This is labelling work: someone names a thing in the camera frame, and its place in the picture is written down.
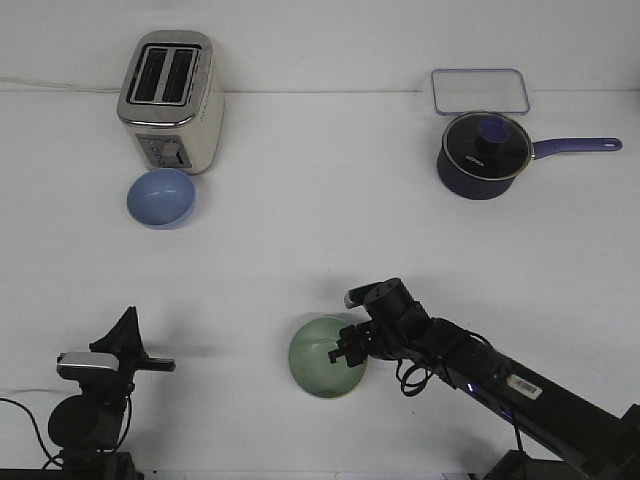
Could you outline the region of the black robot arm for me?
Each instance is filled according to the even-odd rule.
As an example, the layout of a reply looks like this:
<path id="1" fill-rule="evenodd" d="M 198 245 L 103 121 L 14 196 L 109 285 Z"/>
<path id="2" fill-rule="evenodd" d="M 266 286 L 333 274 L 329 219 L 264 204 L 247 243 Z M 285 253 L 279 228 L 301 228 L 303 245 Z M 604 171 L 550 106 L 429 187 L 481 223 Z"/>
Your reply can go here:
<path id="1" fill-rule="evenodd" d="M 391 278 L 349 290 L 348 308 L 370 319 L 339 332 L 331 362 L 350 367 L 367 358 L 410 362 L 396 378 L 407 397 L 432 377 L 459 389 L 556 455 L 531 458 L 508 451 L 489 479 L 636 479 L 639 476 L 639 408 L 616 417 L 497 351 L 481 335 L 429 316 L 403 282 Z"/>
<path id="2" fill-rule="evenodd" d="M 172 372 L 175 361 L 153 358 L 144 348 L 137 309 L 128 307 L 113 328 L 86 351 L 57 357 L 56 372 L 79 385 L 48 421 L 61 448 L 64 479 L 142 479 L 132 455 L 121 450 L 130 428 L 134 377 L 139 371 Z"/>

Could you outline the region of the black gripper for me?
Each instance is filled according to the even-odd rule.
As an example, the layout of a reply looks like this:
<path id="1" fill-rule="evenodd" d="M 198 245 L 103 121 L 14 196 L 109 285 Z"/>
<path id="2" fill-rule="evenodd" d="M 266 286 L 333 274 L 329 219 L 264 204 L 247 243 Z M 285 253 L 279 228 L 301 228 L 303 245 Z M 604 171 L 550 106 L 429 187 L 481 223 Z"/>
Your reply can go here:
<path id="1" fill-rule="evenodd" d="M 129 306 L 114 327 L 91 343 L 89 349 L 93 353 L 110 354 L 118 360 L 115 370 L 90 375 L 89 382 L 95 385 L 129 384 L 138 371 L 169 373 L 176 368 L 173 359 L 150 357 L 145 351 L 135 306 Z"/>
<path id="2" fill-rule="evenodd" d="M 342 328 L 339 331 L 336 348 L 328 352 L 329 361 L 335 364 L 339 358 L 343 358 L 349 368 L 363 365 L 373 356 L 371 334 L 371 322 Z"/>

